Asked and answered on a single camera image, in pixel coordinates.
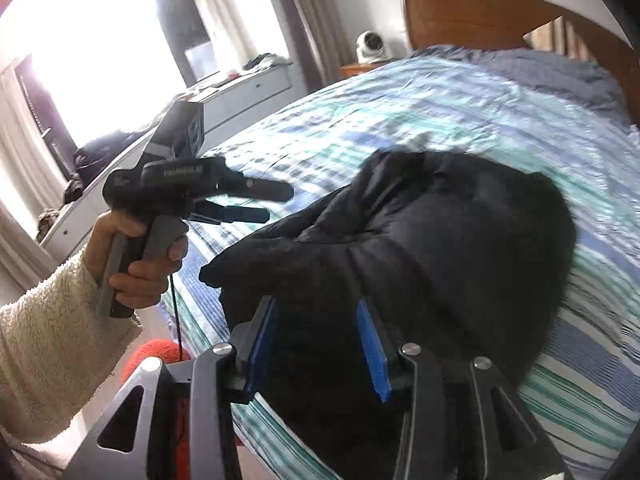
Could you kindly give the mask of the cream fleece left forearm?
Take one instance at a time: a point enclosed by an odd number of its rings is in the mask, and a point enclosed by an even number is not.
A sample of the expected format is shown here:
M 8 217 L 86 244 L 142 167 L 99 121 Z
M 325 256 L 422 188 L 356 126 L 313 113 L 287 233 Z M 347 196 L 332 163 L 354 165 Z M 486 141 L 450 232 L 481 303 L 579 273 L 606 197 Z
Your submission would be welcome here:
M 64 431 L 142 332 L 99 315 L 99 286 L 80 252 L 1 308 L 1 427 L 24 443 Z

